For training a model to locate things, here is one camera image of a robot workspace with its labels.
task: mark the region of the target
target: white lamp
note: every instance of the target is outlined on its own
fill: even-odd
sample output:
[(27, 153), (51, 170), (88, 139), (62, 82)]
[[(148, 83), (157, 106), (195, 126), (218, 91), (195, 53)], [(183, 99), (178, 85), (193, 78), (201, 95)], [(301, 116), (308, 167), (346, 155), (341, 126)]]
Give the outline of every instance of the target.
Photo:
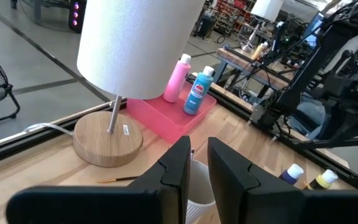
[[(284, 1), (285, 0), (258, 0), (252, 8), (251, 14), (268, 19), (271, 22), (275, 22)], [(244, 50), (247, 50), (250, 46), (252, 46), (251, 42), (254, 41), (259, 27), (260, 22), (258, 22), (253, 33), (249, 36)]]
[(118, 114), (122, 97), (160, 96), (203, 7), (203, 0), (89, 0), (77, 67), (92, 84), (115, 94), (112, 113), (96, 112), (75, 126), (77, 154), (97, 166), (133, 160), (142, 133)]

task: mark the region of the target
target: wooden lamp base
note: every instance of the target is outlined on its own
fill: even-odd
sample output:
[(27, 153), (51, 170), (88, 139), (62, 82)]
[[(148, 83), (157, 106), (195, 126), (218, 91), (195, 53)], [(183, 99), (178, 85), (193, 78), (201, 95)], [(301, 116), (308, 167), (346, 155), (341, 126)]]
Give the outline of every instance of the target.
[(90, 113), (76, 124), (73, 135), (75, 152), (86, 162), (101, 167), (119, 167), (135, 159), (143, 135), (135, 122), (121, 114), (112, 133), (108, 132), (112, 113)]

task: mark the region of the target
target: white lampshade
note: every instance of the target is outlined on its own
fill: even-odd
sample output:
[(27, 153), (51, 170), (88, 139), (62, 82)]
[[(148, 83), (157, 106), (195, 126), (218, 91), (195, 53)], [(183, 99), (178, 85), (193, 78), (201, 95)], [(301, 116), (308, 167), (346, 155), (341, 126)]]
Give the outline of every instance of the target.
[(136, 99), (160, 96), (204, 0), (88, 0), (77, 67), (92, 84)]
[(285, 0), (258, 0), (252, 8), (251, 14), (275, 22)]

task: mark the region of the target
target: small paint bottle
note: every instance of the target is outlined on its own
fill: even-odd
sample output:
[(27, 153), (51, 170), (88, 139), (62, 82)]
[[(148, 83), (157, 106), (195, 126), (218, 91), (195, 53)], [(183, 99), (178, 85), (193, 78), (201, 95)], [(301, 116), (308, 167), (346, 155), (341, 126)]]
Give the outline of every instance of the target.
[(323, 174), (317, 176), (304, 190), (327, 190), (329, 189), (338, 176), (331, 170), (326, 170)]
[(284, 180), (289, 184), (294, 185), (302, 174), (303, 169), (297, 164), (292, 164), (292, 166), (286, 169), (278, 178)]

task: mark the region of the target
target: purple bottle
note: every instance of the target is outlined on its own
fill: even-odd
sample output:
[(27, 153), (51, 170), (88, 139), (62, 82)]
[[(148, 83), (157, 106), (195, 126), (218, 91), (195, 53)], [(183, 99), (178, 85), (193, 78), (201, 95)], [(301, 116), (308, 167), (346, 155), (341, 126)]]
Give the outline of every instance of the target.
[(303, 174), (303, 169), (296, 165), (292, 164), (292, 166), (286, 169), (278, 178), (284, 180), (289, 184), (296, 184), (300, 175)]

